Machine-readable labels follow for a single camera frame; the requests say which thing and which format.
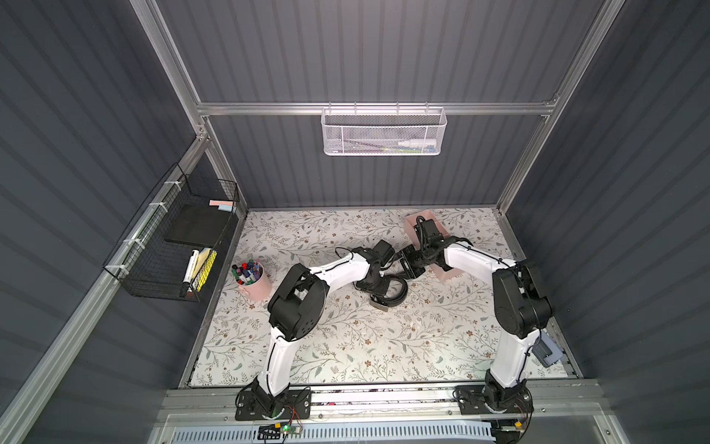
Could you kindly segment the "short black leather belt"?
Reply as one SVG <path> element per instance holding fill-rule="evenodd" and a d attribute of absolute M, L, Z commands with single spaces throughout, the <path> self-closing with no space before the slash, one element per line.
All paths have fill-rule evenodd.
<path fill-rule="evenodd" d="M 370 292 L 370 305 L 387 312 L 405 302 L 409 293 L 407 279 L 401 275 L 381 277 Z"/>

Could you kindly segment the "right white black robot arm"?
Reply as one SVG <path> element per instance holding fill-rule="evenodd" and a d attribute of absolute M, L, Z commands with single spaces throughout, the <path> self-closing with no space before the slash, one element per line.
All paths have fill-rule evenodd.
<path fill-rule="evenodd" d="M 434 220 L 424 216 L 415 218 L 414 231 L 419 247 L 410 245 L 399 254 L 407 279 L 416 279 L 427 266 L 436 265 L 445 271 L 466 272 L 493 290 L 494 312 L 503 333 L 493 364 L 486 371 L 483 395 L 488 407 L 501 411 L 504 403 L 526 393 L 523 370 L 541 342 L 554 308 L 536 284 L 534 267 L 529 263 L 495 257 L 474 248 L 466 238 L 446 237 Z"/>

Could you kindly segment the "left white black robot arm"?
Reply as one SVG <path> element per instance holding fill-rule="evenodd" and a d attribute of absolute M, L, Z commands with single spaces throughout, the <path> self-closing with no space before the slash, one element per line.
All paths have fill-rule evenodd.
<path fill-rule="evenodd" d="M 296 351 L 320 321 L 331 292 L 352 284 L 369 294 L 377 307 L 401 302 L 407 293 L 406 281 L 400 282 L 400 294 L 389 297 L 390 282 L 398 277 L 382 274 L 394 258 L 393 247 L 382 240 L 373 248 L 354 248 L 323 266 L 292 266 L 267 306 L 271 340 L 254 392 L 273 401 L 288 390 Z"/>

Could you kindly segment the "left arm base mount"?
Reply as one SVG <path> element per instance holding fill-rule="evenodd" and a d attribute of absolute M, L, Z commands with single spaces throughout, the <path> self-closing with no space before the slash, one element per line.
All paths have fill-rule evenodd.
<path fill-rule="evenodd" d="M 310 387 L 285 390 L 272 397 L 258 386 L 248 387 L 238 393 L 235 407 L 236 421 L 309 419 L 312 390 Z"/>

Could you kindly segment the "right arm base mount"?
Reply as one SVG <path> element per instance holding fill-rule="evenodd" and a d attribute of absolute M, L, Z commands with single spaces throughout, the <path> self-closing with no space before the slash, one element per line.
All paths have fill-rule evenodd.
<path fill-rule="evenodd" d="M 499 388 L 496 385 L 456 386 L 452 396 L 461 414 L 523 414 L 534 412 L 532 393 L 527 381 L 513 388 Z"/>

